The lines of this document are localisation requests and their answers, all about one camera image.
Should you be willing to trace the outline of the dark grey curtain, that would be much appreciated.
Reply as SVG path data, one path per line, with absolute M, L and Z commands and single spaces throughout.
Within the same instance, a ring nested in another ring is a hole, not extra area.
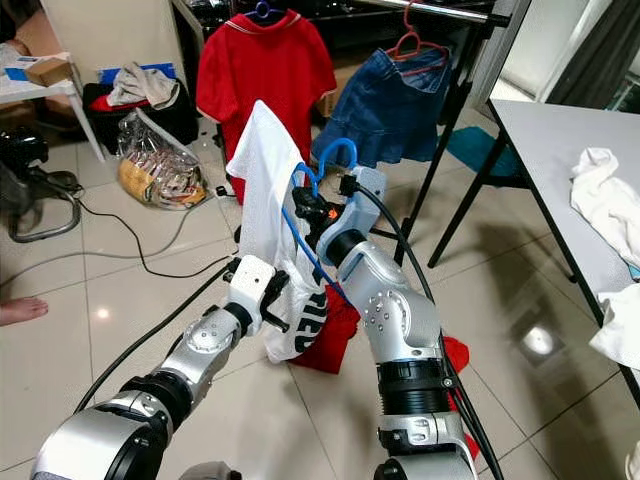
M 607 108 L 637 54 L 640 0 L 611 0 L 548 93 L 548 104 Z

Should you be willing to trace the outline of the black floor fan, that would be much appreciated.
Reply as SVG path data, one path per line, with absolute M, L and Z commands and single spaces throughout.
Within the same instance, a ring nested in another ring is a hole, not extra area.
M 72 172 L 46 172 L 40 164 L 49 160 L 49 142 L 35 129 L 18 125 L 0 132 L 0 214 L 9 220 L 9 237 L 17 243 L 32 243 L 61 236 L 81 223 L 76 193 L 83 187 Z M 36 210 L 42 198 L 64 200 L 70 205 L 70 220 L 61 227 L 19 233 L 22 216 Z

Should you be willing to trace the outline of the blue denim garment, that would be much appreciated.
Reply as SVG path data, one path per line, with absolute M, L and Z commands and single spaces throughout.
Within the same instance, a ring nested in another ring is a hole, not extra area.
M 337 106 L 314 143 L 320 159 L 340 138 L 355 143 L 358 164 L 433 159 L 442 111 L 451 79 L 451 55 L 438 47 L 399 61 L 376 50 L 356 70 L 340 93 Z

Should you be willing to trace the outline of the grey beige crumpled cloth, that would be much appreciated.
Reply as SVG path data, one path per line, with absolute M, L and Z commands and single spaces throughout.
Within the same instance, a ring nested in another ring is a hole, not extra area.
M 109 96 L 114 104 L 147 99 L 151 108 L 164 109 L 177 101 L 179 93 L 177 79 L 169 78 L 161 70 L 143 69 L 133 63 L 116 73 Z

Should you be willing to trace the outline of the chrome clothes rail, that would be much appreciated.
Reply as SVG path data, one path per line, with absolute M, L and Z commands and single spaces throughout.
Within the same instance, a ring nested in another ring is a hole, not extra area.
M 481 26 L 494 26 L 506 28 L 511 23 L 508 15 L 494 13 L 470 12 L 453 8 L 453 6 L 436 6 L 426 3 L 416 3 L 411 0 L 355 0 L 357 3 L 371 4 L 376 6 L 388 6 L 388 8 L 399 8 L 408 12 L 422 12 L 436 17 L 447 17 L 457 20 L 467 20 L 467 22 L 481 24 Z

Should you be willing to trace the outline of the white side table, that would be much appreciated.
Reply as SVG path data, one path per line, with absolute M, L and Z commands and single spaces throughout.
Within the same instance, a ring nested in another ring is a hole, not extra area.
M 78 86 L 78 74 L 72 70 L 70 72 L 69 79 L 61 79 L 56 83 L 51 83 L 50 86 L 42 86 L 42 84 L 36 84 L 28 79 L 13 79 L 6 73 L 9 68 L 27 68 L 32 67 L 36 61 L 45 59 L 60 59 L 68 61 L 70 63 L 70 54 L 67 51 L 58 52 L 58 54 L 47 56 L 14 56 L 10 61 L 1 60 L 1 74 L 0 74 L 0 102 L 18 102 L 32 99 L 46 99 L 54 95 L 65 95 L 70 100 L 70 106 L 76 113 L 79 125 L 82 127 L 84 136 L 86 136 L 90 146 L 93 148 L 93 152 L 99 160 L 99 163 L 105 164 L 106 159 L 104 151 L 102 151 L 101 143 L 97 138 L 93 127 L 90 124 L 90 119 L 84 110 L 83 96 L 81 88 Z

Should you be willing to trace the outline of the clear plastic bag with packets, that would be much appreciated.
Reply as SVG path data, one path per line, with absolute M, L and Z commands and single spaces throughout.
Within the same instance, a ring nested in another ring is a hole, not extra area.
M 141 109 L 119 122 L 120 186 L 152 209 L 189 210 L 209 198 L 201 161 Z

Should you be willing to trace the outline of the black clothes rack stand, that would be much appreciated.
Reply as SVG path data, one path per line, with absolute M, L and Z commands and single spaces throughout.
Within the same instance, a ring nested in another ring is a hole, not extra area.
M 495 73 L 503 67 L 506 56 L 499 55 L 492 61 L 484 58 L 486 45 L 494 36 L 504 33 L 518 32 L 512 24 L 512 6 L 502 6 L 504 0 L 416 0 L 436 6 L 453 6 L 453 8 L 470 10 L 470 12 L 494 13 L 506 15 L 511 23 L 506 28 L 481 26 L 481 24 L 431 15 L 422 12 L 410 12 L 410 22 L 425 40 L 444 44 L 451 50 L 451 79 L 445 96 L 444 105 L 436 125 L 442 128 L 436 147 L 429 163 L 428 173 L 422 180 L 416 193 L 415 204 L 411 214 L 401 221 L 401 228 L 406 236 L 410 236 L 416 221 L 419 219 L 425 198 L 428 197 L 431 183 L 445 154 L 445 146 L 451 138 L 454 128 L 463 109 L 468 106 L 468 99 L 474 91 L 476 78 L 483 73 Z M 357 3 L 355 0 L 271 0 L 274 6 L 288 6 L 303 13 L 305 17 L 316 20 L 320 31 L 328 32 L 334 38 L 326 45 L 340 51 L 353 50 L 357 46 L 371 46 L 375 42 L 385 44 L 390 40 L 390 15 L 402 13 L 402 9 L 388 8 Z

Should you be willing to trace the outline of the black storage bag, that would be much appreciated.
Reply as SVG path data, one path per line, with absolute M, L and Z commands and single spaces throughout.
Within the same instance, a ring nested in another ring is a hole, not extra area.
M 160 125 L 170 136 L 177 138 L 183 145 L 196 140 L 198 136 L 198 120 L 195 104 L 189 99 L 186 88 L 180 87 L 177 99 L 169 108 L 152 108 L 146 102 L 140 104 L 122 105 L 119 108 L 111 108 L 106 105 L 106 96 L 113 91 L 110 84 L 87 83 L 83 88 L 83 108 L 87 114 L 93 133 L 97 141 L 110 152 L 118 154 L 118 140 L 120 134 L 120 122 L 131 111 L 140 109 L 148 118 Z

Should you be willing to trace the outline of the white polo shirt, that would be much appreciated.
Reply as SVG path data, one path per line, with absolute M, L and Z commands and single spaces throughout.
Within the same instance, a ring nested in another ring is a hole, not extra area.
M 618 166 L 609 148 L 585 148 L 571 169 L 571 205 L 640 280 L 640 195 L 614 175 Z

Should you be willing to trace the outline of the blue plastic clothes hanger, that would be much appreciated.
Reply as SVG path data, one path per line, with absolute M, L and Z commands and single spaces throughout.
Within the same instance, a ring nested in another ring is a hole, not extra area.
M 334 143 L 332 143 L 332 145 L 325 148 L 323 155 L 321 155 L 321 169 L 324 169 L 326 160 L 334 159 L 339 148 L 343 148 L 343 150 L 346 150 L 352 157 L 352 159 L 348 161 L 348 168 L 355 168 L 355 166 L 357 165 L 356 157 L 358 156 L 358 151 L 355 143 L 353 143 L 351 140 L 348 140 L 348 138 L 339 138 L 339 140 L 335 141 Z M 320 177 L 316 177 L 314 169 L 311 169 L 310 166 L 306 166 L 303 163 L 294 164 L 292 172 L 288 174 L 289 186 L 293 186 L 294 175 L 296 174 L 301 174 L 305 179 L 310 178 L 312 196 L 319 196 L 319 192 L 317 192 L 317 184 L 319 184 L 320 182 Z M 289 230 L 291 230 L 294 242 L 296 242 L 298 248 L 300 248 L 300 250 L 305 253 L 306 259 L 311 262 L 311 275 L 320 275 L 321 278 L 325 280 L 326 284 L 329 284 L 330 287 L 333 287 L 335 291 L 338 292 L 339 296 L 343 298 L 343 301 L 349 302 L 349 298 L 347 297 L 346 292 L 343 291 L 342 287 L 340 287 L 337 282 L 334 282 L 332 276 L 329 276 L 328 273 L 326 273 L 323 265 L 321 265 L 321 262 L 317 260 L 316 253 L 310 246 L 308 246 L 305 238 L 303 238 L 302 234 L 300 233 L 300 228 L 298 228 L 297 225 L 294 224 L 296 215 L 294 215 L 291 210 L 287 209 L 285 205 L 282 206 L 282 218 L 284 219 L 285 224 L 288 225 Z

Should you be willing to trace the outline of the small red cloth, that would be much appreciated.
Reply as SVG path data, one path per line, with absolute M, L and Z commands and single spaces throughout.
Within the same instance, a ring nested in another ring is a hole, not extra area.
M 122 104 L 114 104 L 111 102 L 109 95 L 97 96 L 90 102 L 90 110 L 95 113 L 116 113 L 116 111 L 127 111 L 136 108 L 147 108 L 150 101 L 142 99 L 136 102 L 122 102 Z

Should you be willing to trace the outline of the person bare foot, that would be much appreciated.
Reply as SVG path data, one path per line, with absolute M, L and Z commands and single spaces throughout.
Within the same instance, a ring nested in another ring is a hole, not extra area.
M 26 323 L 49 314 L 49 303 L 38 297 L 17 298 L 0 303 L 0 325 Z

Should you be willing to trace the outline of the teal floor mat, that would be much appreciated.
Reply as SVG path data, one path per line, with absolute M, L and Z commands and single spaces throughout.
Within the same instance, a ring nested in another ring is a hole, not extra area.
M 477 127 L 477 125 L 471 125 L 471 127 L 452 132 L 447 152 L 460 160 L 468 169 L 479 172 L 481 166 L 488 159 L 494 143 L 495 138 L 492 134 L 486 133 L 483 128 Z M 513 177 L 517 170 L 515 152 L 511 147 L 504 146 L 492 169 L 492 174 L 494 177 Z

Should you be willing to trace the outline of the white button shirt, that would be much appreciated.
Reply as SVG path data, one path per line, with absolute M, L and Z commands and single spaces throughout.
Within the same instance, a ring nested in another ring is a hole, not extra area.
M 590 347 L 628 369 L 640 371 L 640 283 L 622 291 L 600 293 L 604 324 Z

